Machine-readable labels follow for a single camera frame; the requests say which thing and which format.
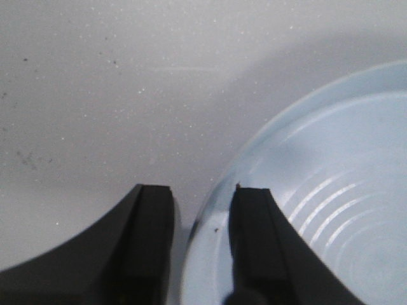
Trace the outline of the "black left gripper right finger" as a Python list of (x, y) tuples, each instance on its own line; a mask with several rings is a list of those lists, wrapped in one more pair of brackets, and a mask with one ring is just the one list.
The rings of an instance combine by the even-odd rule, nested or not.
[(225, 304), (361, 304), (290, 225), (269, 189), (236, 186)]

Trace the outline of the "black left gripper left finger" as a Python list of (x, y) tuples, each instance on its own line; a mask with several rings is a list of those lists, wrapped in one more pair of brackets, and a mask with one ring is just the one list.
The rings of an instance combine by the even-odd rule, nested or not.
[(175, 202), (167, 186), (135, 186), (67, 242), (1, 272), (2, 304), (164, 304)]

